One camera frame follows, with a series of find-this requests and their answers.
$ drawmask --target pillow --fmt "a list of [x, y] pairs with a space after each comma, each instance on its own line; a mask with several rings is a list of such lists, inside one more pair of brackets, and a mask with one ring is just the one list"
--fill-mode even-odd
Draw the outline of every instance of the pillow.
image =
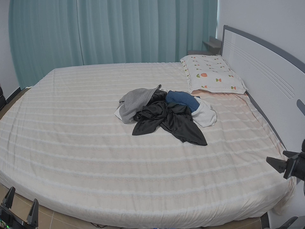
[[180, 59], [190, 92], [205, 90], [211, 93], [244, 94], [242, 79], [230, 69], [220, 55], [188, 55]]

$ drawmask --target white wall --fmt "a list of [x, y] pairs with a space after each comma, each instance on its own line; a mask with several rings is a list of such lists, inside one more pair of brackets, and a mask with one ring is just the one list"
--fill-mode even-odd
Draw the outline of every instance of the white wall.
[[0, 86], [6, 99], [19, 88], [10, 49], [9, 8], [10, 0], [0, 0]]
[[[222, 40], [223, 25], [258, 36], [305, 63], [305, 0], [218, 0], [216, 35], [219, 40]], [[303, 181], [296, 186], [286, 214], [268, 214], [271, 228], [281, 226], [292, 216], [304, 216]]]

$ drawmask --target black cable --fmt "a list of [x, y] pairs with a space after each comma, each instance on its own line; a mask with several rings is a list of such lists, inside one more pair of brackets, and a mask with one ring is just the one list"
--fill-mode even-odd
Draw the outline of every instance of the black cable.
[[95, 225], [95, 224], [93, 224], [92, 222], [90, 222], [90, 223], [91, 223], [92, 225], [94, 225], [96, 228], [105, 228], [105, 227], [106, 227], [106, 226], [102, 226], [102, 227], [101, 227], [99, 224], [96, 224], [96, 225]]

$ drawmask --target mattress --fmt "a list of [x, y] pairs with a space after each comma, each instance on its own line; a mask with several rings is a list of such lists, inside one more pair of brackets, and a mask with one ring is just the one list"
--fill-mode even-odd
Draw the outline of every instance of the mattress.
[[281, 212], [294, 189], [266, 157], [284, 158], [247, 95], [199, 92], [217, 113], [208, 145], [162, 128], [132, 136], [114, 115], [128, 91], [187, 91], [181, 63], [58, 68], [0, 121], [0, 182], [86, 221], [127, 228], [216, 226]]

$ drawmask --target curtain fold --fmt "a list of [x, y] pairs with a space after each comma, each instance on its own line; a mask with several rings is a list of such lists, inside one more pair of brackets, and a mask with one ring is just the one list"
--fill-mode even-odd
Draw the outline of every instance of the curtain fold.
[[11, 0], [11, 53], [23, 89], [58, 67], [83, 65], [77, 0]]
[[215, 36], [217, 0], [11, 0], [20, 87], [57, 67], [177, 62]]

